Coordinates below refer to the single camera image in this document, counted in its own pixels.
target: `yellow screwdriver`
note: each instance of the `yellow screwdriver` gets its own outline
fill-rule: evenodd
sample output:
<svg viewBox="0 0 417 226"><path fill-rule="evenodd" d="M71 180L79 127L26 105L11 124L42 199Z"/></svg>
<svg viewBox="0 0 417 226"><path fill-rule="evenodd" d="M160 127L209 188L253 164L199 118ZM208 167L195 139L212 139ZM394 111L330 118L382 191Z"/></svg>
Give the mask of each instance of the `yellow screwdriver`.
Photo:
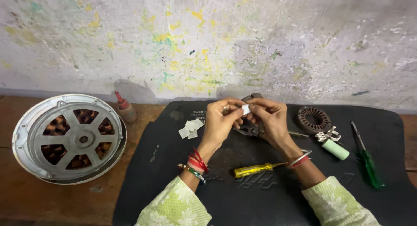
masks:
<svg viewBox="0 0 417 226"><path fill-rule="evenodd" d="M255 165L255 166L249 166L249 167L244 167L244 168L238 168L238 169L235 169L234 172L235 172L236 178L239 178L242 176L254 175L259 172L272 170L274 167L286 165L286 164L288 163L287 162L277 163L277 164L266 163L263 165Z"/></svg>

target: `green bracelet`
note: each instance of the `green bracelet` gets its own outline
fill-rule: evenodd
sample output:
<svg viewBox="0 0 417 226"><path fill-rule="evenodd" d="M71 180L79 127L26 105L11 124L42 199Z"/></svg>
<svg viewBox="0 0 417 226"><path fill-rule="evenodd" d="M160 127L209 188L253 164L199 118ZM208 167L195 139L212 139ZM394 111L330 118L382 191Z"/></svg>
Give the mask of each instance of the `green bracelet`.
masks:
<svg viewBox="0 0 417 226"><path fill-rule="evenodd" d="M195 177L199 178L203 184L206 184L206 180L204 179L204 177L202 175L200 175L200 173L196 170L194 170L194 168L189 167L188 165L185 164L178 164L178 166L184 170L188 170L189 172L191 172Z"/></svg>

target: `light green floral kurta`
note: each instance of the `light green floral kurta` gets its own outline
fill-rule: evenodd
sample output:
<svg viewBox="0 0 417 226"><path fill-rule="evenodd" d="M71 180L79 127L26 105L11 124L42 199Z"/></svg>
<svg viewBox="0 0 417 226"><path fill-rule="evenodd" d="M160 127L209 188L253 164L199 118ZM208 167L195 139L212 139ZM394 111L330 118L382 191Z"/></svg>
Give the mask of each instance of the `light green floral kurta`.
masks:
<svg viewBox="0 0 417 226"><path fill-rule="evenodd" d="M302 193L322 226L379 225L372 213L363 208L334 176ZM177 176L143 209L136 226L196 226L207 225L210 220L211 215L204 205Z"/></svg>

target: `wall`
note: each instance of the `wall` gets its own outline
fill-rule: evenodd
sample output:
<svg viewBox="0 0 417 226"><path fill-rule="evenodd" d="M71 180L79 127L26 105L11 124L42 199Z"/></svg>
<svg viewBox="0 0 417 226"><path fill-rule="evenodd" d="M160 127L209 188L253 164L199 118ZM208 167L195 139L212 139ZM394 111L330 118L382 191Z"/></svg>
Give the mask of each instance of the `wall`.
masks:
<svg viewBox="0 0 417 226"><path fill-rule="evenodd" d="M417 0L1 0L0 93L417 110Z"/></svg>

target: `green screwdriver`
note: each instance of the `green screwdriver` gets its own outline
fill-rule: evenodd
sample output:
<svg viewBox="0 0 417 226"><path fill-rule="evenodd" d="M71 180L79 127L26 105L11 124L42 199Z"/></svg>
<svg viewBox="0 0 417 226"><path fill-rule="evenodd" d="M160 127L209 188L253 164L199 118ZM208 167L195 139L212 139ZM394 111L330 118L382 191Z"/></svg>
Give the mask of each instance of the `green screwdriver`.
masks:
<svg viewBox="0 0 417 226"><path fill-rule="evenodd" d="M356 132L356 135L359 138L359 141L362 145L362 152L361 152L361 156L363 157L363 159L365 160L365 167L366 170L368 171L369 177L371 178L372 181L372 185L375 188L380 188L380 187L384 187L385 185L378 179L376 173L375 173L375 164L374 161L372 160L371 154L366 150L364 143L362 142L361 139L361 135L359 135L358 130L356 129L355 123L353 121L350 122L353 126L353 129Z"/></svg>

